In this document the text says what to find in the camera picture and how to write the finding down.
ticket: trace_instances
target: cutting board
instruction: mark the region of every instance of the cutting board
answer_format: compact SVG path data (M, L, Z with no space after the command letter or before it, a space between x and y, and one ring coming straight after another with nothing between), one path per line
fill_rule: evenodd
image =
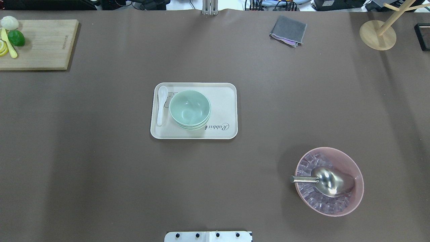
M25 45L14 47L18 57L0 56L0 71L67 70L78 21L19 20Z

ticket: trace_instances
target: rectangular tray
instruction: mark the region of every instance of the rectangular tray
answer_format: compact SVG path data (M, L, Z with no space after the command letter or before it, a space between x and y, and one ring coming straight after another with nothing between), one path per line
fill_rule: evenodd
M169 95L164 104L163 123L157 125L158 89L167 87ZM205 95L211 103L208 123L198 130L179 127L169 112L170 99L178 92L195 90ZM151 135L157 139L232 139L237 135L237 91L231 83L163 82L154 89L152 102Z

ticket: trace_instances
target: white spoon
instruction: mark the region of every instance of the white spoon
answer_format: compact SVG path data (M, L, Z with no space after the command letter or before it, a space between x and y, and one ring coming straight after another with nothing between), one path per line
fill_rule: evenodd
M166 103L167 100L167 87L161 86L158 89L158 117L157 117L157 125L161 126L163 123L163 107L164 103Z

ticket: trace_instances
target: mint green bowl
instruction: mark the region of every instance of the mint green bowl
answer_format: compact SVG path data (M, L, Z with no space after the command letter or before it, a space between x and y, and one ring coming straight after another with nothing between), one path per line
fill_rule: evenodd
M177 124L193 128L209 119L211 103L205 95L194 90L186 90L173 96L169 110Z

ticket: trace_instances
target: table surface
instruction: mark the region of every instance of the table surface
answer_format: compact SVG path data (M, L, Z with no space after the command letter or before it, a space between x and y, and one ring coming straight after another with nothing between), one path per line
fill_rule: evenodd
M390 13L8 12L78 19L66 71L0 75L0 241L163 241L168 231L248 230L256 242L429 241L430 54L405 13L385 52L359 37ZM271 39L279 15L304 44ZM231 140L157 140L160 82L230 82ZM307 151L347 153L365 193L316 213L288 177Z

